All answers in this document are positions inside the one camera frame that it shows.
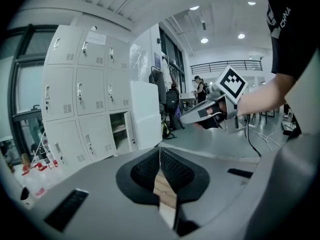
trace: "white locker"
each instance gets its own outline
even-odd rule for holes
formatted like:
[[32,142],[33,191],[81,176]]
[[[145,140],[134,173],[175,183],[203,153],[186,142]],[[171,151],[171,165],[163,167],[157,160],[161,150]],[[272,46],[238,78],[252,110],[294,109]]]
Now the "white locker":
[[45,121],[74,117],[73,67],[47,68],[43,72],[43,112]]
[[129,108],[129,80],[125,71],[108,70],[106,73],[107,102],[110,111]]
[[83,30],[60,25],[51,42],[48,64],[75,64]]
[[78,116],[106,111],[103,69],[78,67],[75,88]]
[[129,67],[130,46],[128,43],[108,36],[106,67],[114,70],[127,70]]
[[115,154],[106,115],[79,119],[83,141],[92,161]]
[[129,142],[129,150],[130,152],[137,151],[138,147],[137,147],[137,143],[134,136],[134,130],[133,130],[130,111],[124,113],[124,121],[125,121],[126,136]]
[[79,60],[78,65],[85,66],[105,66],[105,54],[106,54],[106,44],[96,44],[92,42],[87,42],[87,36],[90,31],[84,31],[79,44]]
[[45,131],[54,157],[68,174],[90,163],[82,148],[76,121],[51,122],[45,126]]

